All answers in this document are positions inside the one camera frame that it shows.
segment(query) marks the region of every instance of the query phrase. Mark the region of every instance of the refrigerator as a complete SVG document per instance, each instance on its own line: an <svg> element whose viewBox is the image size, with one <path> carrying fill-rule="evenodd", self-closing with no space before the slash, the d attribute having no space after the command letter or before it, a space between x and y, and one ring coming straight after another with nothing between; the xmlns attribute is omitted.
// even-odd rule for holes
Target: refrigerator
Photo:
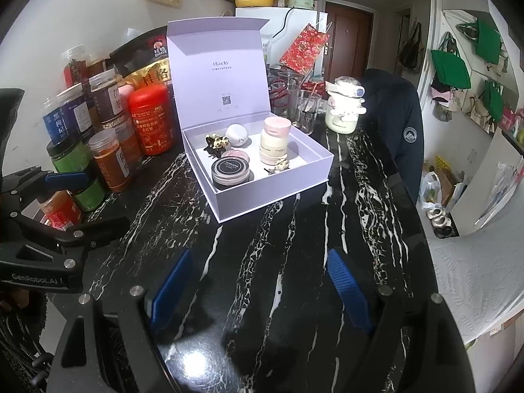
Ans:
<svg viewBox="0 0 524 393"><path fill-rule="evenodd" d="M278 64L284 52L290 47L302 30L310 23L320 32L326 32L327 13L315 10L290 9L288 7L249 7L237 8L236 15L242 18L268 19L261 29L262 43L271 46L269 64ZM313 75L322 75L324 52L315 63Z"/></svg>

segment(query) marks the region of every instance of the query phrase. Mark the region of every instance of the marble countertop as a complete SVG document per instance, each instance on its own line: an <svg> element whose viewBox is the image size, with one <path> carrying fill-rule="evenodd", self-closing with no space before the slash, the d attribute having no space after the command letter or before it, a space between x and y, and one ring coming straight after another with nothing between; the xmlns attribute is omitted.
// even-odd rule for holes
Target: marble countertop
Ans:
<svg viewBox="0 0 524 393"><path fill-rule="evenodd" d="M319 120L313 138L335 155L327 185L222 225L181 146L147 158L129 190L90 215L132 220L122 240L86 261L84 290L107 311L129 285L157 280L177 249L191 249L198 289L158 344L184 391L341 391L368 338L326 273L331 248L406 296L437 291L417 210L376 130L339 135ZM77 295L51 299L67 317ZM398 385L408 348L403 329L384 391Z"/></svg>

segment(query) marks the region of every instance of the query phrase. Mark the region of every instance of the open box lid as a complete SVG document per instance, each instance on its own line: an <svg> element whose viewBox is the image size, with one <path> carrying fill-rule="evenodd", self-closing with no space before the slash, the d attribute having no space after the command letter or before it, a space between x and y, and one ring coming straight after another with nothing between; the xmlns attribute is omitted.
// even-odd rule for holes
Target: open box lid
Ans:
<svg viewBox="0 0 524 393"><path fill-rule="evenodd" d="M271 112L260 29L267 19L169 22L167 41L180 128Z"/></svg>

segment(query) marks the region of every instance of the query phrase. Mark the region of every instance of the jacket logo patch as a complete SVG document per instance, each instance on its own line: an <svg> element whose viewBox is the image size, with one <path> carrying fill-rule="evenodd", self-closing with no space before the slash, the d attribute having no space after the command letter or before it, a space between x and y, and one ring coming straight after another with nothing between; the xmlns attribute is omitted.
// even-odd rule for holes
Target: jacket logo patch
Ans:
<svg viewBox="0 0 524 393"><path fill-rule="evenodd" d="M413 127L408 127L404 130L404 140L407 143L415 143L417 141L417 131Z"/></svg>

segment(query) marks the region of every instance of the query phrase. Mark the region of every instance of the wooden door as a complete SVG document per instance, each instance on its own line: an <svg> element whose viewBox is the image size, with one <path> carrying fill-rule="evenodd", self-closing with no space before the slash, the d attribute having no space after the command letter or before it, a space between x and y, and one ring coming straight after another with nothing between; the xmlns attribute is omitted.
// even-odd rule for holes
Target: wooden door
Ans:
<svg viewBox="0 0 524 393"><path fill-rule="evenodd" d="M341 76L360 80L367 67L373 14L326 2L329 49L324 56L324 78L334 82Z"/></svg>

